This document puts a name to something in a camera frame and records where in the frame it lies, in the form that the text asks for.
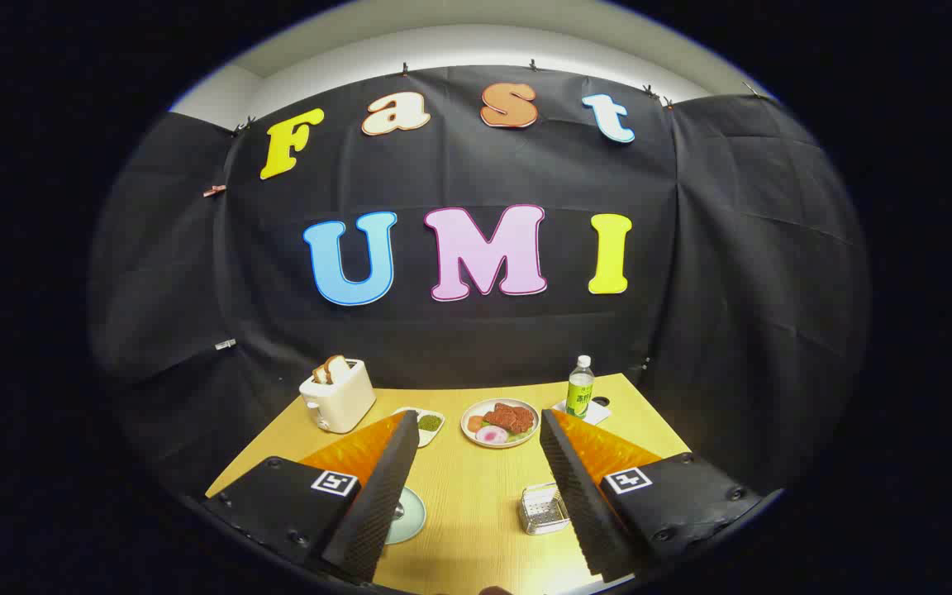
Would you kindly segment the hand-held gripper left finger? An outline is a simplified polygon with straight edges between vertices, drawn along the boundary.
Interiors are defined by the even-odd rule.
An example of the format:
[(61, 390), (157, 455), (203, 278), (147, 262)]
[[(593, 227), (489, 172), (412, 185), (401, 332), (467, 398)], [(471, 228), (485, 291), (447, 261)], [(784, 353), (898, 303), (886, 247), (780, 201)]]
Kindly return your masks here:
[(418, 414), (399, 412), (298, 462), (265, 457), (203, 506), (288, 564), (370, 583), (418, 444)]

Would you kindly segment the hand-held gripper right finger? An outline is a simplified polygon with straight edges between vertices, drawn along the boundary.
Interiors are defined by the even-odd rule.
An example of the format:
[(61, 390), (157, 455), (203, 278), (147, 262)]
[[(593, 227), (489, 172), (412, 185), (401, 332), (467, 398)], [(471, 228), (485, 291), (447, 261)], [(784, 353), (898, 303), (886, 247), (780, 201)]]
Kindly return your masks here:
[(766, 497), (691, 452), (660, 457), (555, 409), (541, 411), (541, 451), (587, 568), (611, 583), (651, 583), (751, 523)]

